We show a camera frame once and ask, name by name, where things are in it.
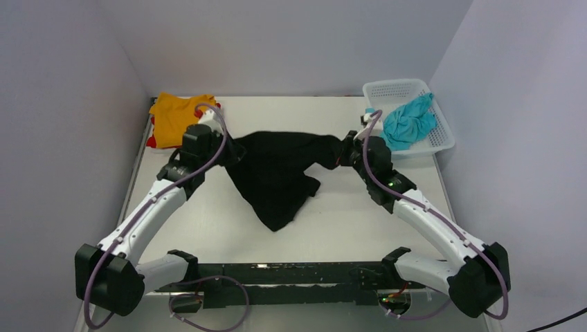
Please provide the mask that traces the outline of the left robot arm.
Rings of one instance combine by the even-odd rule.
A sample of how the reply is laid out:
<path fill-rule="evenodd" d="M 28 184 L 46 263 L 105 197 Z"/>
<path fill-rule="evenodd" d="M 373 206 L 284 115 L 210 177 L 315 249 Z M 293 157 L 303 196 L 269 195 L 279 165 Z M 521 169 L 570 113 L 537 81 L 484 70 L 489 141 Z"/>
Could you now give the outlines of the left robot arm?
<path fill-rule="evenodd" d="M 164 286 L 183 291 L 199 281 L 198 259 L 181 250 L 140 263 L 146 247 L 164 223 L 203 184 L 205 173 L 214 166 L 227 166 L 240 158 L 221 121 L 194 124 L 186 129 L 181 147 L 162 166 L 140 205 L 98 244 L 82 245 L 75 254 L 75 290 L 83 301 L 88 326 L 92 306 L 108 316 L 129 315 L 143 296 Z"/>

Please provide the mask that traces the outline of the teal t-shirt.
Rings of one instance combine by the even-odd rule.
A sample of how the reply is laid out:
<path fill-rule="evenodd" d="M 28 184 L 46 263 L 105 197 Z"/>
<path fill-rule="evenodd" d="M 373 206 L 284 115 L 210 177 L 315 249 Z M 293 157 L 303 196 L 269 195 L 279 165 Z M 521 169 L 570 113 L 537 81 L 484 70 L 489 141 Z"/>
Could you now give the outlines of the teal t-shirt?
<path fill-rule="evenodd" d="M 382 139 L 391 151 L 408 150 L 425 139 L 437 128 L 436 117 L 430 111 L 434 97 L 433 93 L 425 93 L 397 107 L 385 117 L 381 134 L 374 138 Z"/>

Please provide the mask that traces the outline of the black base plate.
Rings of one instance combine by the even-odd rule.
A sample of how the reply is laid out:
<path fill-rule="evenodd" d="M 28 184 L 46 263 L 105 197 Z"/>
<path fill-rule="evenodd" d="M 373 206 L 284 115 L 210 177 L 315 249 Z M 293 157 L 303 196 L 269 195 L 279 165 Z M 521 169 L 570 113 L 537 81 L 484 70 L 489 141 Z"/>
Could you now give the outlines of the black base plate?
<path fill-rule="evenodd" d="M 394 276 L 379 261 L 199 264 L 188 285 L 170 284 L 156 295 L 197 294 L 200 308 L 250 304 L 352 303 L 376 306 L 391 295 L 396 308 L 408 308 L 409 292 L 421 284 Z"/>

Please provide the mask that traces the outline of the black t-shirt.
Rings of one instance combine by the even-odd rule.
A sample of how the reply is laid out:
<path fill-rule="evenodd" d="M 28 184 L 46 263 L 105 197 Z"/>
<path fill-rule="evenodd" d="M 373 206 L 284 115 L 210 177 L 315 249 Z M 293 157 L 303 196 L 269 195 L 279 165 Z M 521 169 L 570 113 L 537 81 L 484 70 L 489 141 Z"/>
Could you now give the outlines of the black t-shirt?
<path fill-rule="evenodd" d="M 283 229 L 316 195 L 320 181 L 305 174 L 314 164 L 338 167 L 343 141 L 331 135 L 257 131 L 235 143 L 244 157 L 226 168 L 237 191 L 271 231 Z"/>

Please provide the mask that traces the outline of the folded yellow t-shirt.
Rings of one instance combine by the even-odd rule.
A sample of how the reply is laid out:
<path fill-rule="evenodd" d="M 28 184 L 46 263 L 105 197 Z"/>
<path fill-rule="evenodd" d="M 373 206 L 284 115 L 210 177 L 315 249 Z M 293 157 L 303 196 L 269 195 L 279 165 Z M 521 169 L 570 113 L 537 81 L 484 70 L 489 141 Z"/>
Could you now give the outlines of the folded yellow t-shirt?
<path fill-rule="evenodd" d="M 150 108 L 153 130 L 146 146 L 154 149 L 173 149 L 181 146 L 182 137 L 187 127 L 195 125 L 203 116 L 207 107 L 198 104 L 219 106 L 213 95 L 198 95 L 180 98 L 161 92 Z"/>

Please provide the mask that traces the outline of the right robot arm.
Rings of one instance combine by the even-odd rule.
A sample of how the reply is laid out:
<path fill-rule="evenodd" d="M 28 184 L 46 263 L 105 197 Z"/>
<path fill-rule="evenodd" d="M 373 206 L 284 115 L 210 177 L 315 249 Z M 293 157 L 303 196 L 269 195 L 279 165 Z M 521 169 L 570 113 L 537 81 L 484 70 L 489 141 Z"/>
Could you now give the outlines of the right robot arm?
<path fill-rule="evenodd" d="M 469 317 L 488 314 L 501 300 L 503 311 L 493 317 L 507 315 L 511 281 L 502 245 L 486 244 L 438 211 L 414 182 L 394 169 L 380 137 L 360 138 L 357 131 L 349 131 L 337 163 L 352 167 L 377 205 L 414 228 L 442 255 L 429 259 L 405 247 L 392 251 L 382 260 L 385 284 L 415 282 L 439 291 Z"/>

